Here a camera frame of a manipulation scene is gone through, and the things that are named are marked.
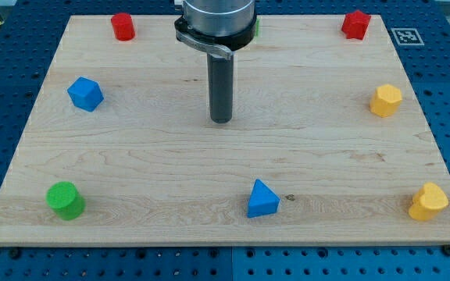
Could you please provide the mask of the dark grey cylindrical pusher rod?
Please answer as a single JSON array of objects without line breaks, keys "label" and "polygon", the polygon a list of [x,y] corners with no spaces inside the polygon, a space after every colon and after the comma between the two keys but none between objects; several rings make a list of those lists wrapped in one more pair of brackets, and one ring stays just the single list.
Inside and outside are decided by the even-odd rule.
[{"label": "dark grey cylindrical pusher rod", "polygon": [[207,55],[209,112],[215,123],[228,123],[233,113],[234,58]]}]

